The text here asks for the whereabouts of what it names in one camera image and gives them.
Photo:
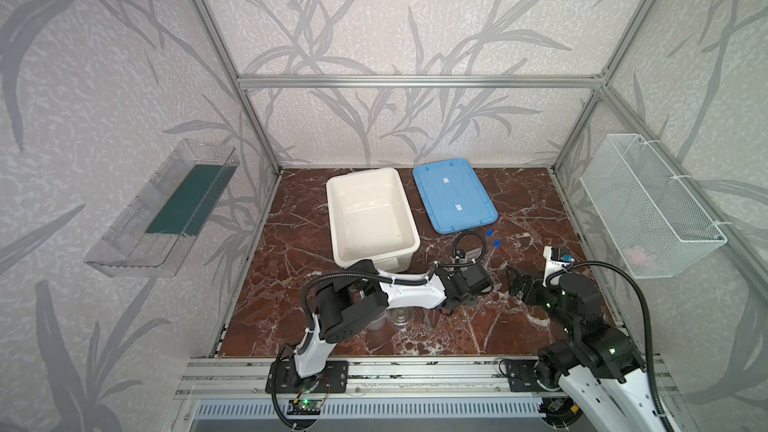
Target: white plastic bin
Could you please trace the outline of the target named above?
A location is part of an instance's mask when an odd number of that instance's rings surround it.
[[[397,170],[333,177],[326,191],[336,264],[346,268],[370,258],[386,272],[408,269],[421,240]]]

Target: white wire mesh basket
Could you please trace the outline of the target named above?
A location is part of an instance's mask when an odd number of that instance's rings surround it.
[[[680,177],[638,134],[609,134],[581,183],[636,278],[672,277],[726,243]]]

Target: green mat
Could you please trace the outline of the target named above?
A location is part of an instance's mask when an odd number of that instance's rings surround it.
[[[149,224],[146,233],[199,235],[226,184],[235,174],[235,167],[222,168],[210,164],[194,166]]]

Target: leaf pattern wallpaper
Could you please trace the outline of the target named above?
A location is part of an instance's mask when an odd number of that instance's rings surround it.
[[[0,0],[0,430],[156,430],[274,184],[187,0]],[[176,277],[83,263],[178,141],[240,167]]]
[[[612,87],[768,257],[765,83],[768,0],[663,0]],[[618,261],[578,181],[606,133],[626,133],[598,108],[560,177],[588,241]],[[609,278],[628,325],[641,330],[630,290]],[[768,420],[768,307],[725,254],[641,283],[664,356],[700,430],[763,430]]]
[[[240,74],[595,74],[639,0],[206,0]],[[547,166],[587,90],[250,90],[281,162]]]

